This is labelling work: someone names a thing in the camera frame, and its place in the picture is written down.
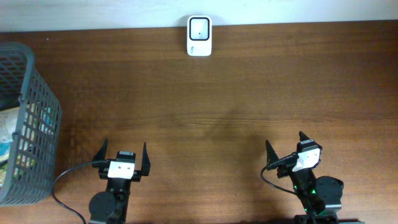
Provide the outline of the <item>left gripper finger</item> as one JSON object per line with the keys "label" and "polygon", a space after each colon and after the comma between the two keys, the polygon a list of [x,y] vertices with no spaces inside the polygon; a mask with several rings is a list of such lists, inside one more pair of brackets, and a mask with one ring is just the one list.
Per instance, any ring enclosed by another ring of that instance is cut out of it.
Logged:
{"label": "left gripper finger", "polygon": [[148,176],[149,173],[150,173],[150,159],[147,153],[147,144],[145,142],[142,151],[141,176]]}
{"label": "left gripper finger", "polygon": [[92,161],[96,162],[96,161],[105,160],[107,147],[108,147],[108,139],[105,139],[103,145],[100,147],[99,151],[96,153]]}

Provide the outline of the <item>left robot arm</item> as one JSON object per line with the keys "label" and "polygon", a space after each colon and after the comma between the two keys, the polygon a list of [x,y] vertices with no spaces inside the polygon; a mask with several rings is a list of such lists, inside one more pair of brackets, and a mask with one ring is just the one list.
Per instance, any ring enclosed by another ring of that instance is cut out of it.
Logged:
{"label": "left robot arm", "polygon": [[95,194],[89,202],[90,223],[125,223],[131,184],[140,182],[150,172],[147,146],[143,145],[141,168],[135,169],[136,154],[119,151],[114,159],[106,159],[106,139],[92,160],[92,167],[98,169],[100,179],[106,180],[106,189]]}

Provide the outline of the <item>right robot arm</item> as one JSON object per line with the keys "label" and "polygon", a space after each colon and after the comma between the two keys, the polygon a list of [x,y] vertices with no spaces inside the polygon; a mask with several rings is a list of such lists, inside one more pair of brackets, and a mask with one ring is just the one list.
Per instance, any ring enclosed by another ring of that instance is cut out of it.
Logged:
{"label": "right robot arm", "polygon": [[[330,176],[315,177],[313,170],[321,162],[323,147],[303,132],[296,151],[279,158],[271,143],[266,141],[267,161],[261,170],[261,179],[281,191],[295,195],[301,202],[304,215],[295,215],[294,223],[338,223],[336,213],[342,208],[344,183]],[[278,178],[289,177],[293,189],[287,190],[269,182],[264,171],[276,170]]]}

